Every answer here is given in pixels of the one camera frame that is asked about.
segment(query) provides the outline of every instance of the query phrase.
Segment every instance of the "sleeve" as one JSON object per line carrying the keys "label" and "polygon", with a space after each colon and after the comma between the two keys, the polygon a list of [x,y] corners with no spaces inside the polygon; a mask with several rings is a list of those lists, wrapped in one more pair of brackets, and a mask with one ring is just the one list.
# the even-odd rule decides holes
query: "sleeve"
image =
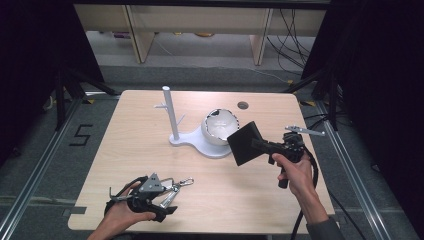
{"label": "sleeve", "polygon": [[317,224],[306,224],[309,235],[312,240],[331,239],[331,240],[344,240],[339,226],[333,218]]}

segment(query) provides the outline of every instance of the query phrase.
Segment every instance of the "white stand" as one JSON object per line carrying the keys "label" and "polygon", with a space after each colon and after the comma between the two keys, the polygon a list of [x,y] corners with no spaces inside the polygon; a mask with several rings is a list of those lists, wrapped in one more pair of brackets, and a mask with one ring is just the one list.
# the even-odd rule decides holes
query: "white stand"
{"label": "white stand", "polygon": [[172,103],[170,88],[167,86],[162,87],[165,96],[165,105],[155,106],[156,108],[166,108],[169,121],[171,122],[172,133],[169,137],[169,142],[173,146],[192,146],[197,149],[201,154],[208,158],[223,158],[231,153],[229,145],[214,145],[209,143],[203,136],[201,126],[197,127],[191,133],[178,132],[177,121],[175,119],[174,106]]}

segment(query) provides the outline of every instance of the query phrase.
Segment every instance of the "human hand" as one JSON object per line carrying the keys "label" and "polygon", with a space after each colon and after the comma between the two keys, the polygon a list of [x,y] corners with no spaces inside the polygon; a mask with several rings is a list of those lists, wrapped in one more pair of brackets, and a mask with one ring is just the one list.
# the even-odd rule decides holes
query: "human hand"
{"label": "human hand", "polygon": [[[130,189],[136,186],[137,184],[130,186],[122,195],[127,195]],[[88,240],[111,239],[135,223],[153,220],[155,217],[156,214],[153,212],[135,213],[131,211],[126,201],[117,202],[107,211],[99,226],[88,237]]]}
{"label": "human hand", "polygon": [[312,168],[308,154],[305,152],[298,163],[292,163],[278,153],[274,153],[272,158],[278,166],[282,166],[286,170],[278,175],[278,180],[290,180],[290,191],[296,196],[306,221],[314,224],[328,220],[327,212],[321,204],[312,182]]}

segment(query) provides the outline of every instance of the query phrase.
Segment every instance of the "wooden table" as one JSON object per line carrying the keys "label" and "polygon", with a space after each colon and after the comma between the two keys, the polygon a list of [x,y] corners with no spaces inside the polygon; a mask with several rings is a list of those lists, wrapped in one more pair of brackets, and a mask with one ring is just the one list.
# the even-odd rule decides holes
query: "wooden table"
{"label": "wooden table", "polygon": [[[185,115],[180,132],[195,130],[213,109],[232,111],[240,126],[255,121],[262,137],[282,142],[286,125],[305,126],[296,97],[277,93],[224,93],[171,91],[177,119]],[[246,110],[237,104],[249,104]],[[181,189],[171,204],[178,206],[162,223],[141,222],[129,230],[140,232],[289,234],[299,205],[288,189],[277,187],[280,168],[262,155],[240,167],[230,154],[211,159],[191,146],[169,143],[171,126],[164,109],[162,91],[125,91],[115,109],[90,172],[77,200],[85,214],[72,214],[69,227],[93,230],[103,217],[112,194],[133,179],[157,173],[160,179],[179,181],[193,177],[191,186]],[[315,155],[309,136],[306,146]],[[317,191],[324,207],[334,214],[323,178]],[[307,233],[302,222],[299,233]]]}

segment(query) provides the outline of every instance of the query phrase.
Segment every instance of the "white vertical pole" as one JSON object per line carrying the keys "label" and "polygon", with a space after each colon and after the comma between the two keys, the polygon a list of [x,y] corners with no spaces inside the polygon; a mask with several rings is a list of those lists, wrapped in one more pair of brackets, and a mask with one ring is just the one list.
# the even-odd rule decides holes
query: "white vertical pole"
{"label": "white vertical pole", "polygon": [[171,91],[168,86],[163,86],[163,95],[165,96],[166,109],[168,110],[169,121],[171,122],[172,134],[174,140],[180,139],[177,128],[177,120],[175,119],[174,105],[172,103]]}

